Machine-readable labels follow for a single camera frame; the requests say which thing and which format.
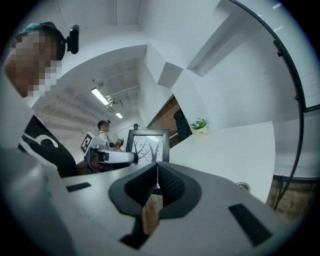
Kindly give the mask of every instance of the white table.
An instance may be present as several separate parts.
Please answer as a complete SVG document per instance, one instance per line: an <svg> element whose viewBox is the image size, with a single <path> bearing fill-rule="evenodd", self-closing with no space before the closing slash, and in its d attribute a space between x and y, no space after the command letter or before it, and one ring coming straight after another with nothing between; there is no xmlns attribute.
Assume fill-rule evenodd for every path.
<svg viewBox="0 0 320 256"><path fill-rule="evenodd" d="M170 163L245 182L251 194L266 202L275 166L272 122L191 135L170 149Z"/></svg>

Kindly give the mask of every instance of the black and white shirt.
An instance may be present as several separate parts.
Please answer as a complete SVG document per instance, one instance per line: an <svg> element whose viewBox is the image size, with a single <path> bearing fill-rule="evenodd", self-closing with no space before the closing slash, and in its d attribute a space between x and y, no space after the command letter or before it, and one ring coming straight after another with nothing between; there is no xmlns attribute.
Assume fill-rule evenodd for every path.
<svg viewBox="0 0 320 256"><path fill-rule="evenodd" d="M35 116L27 125L19 148L42 164L56 168L61 178L77 175L73 156Z"/></svg>

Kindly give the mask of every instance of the round drain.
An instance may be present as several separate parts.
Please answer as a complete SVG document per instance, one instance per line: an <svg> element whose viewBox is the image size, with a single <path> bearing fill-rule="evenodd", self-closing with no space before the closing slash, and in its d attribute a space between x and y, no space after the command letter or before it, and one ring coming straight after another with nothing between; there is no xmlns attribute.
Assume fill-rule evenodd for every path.
<svg viewBox="0 0 320 256"><path fill-rule="evenodd" d="M245 182L238 182L236 183L240 188L250 192L250 186L249 184L245 183Z"/></svg>

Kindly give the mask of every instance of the black pad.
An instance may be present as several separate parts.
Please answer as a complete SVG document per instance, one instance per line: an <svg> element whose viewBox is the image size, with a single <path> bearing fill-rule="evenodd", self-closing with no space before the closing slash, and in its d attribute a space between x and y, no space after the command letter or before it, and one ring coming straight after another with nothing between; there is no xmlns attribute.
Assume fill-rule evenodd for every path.
<svg viewBox="0 0 320 256"><path fill-rule="evenodd" d="M163 209L160 219L181 218L187 215L199 202L202 190L197 181L180 171L159 162L158 183L163 195Z"/></svg>

